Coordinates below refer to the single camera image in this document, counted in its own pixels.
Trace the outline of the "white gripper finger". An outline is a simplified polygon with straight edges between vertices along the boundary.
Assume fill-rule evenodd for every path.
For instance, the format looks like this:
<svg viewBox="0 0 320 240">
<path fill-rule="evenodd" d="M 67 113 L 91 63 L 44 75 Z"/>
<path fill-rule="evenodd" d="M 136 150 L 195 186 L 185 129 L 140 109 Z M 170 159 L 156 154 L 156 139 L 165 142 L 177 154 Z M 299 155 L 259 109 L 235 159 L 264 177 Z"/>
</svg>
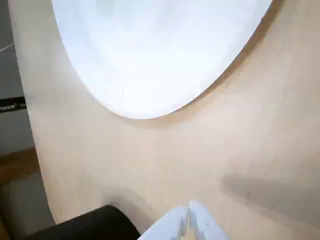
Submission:
<svg viewBox="0 0 320 240">
<path fill-rule="evenodd" d="M 142 235 L 142 240 L 180 240 L 187 232 L 189 208 L 177 206 L 158 219 Z"/>
<path fill-rule="evenodd" d="M 194 230 L 196 240 L 227 239 L 210 212 L 195 200 L 189 202 L 189 227 Z"/>
</svg>

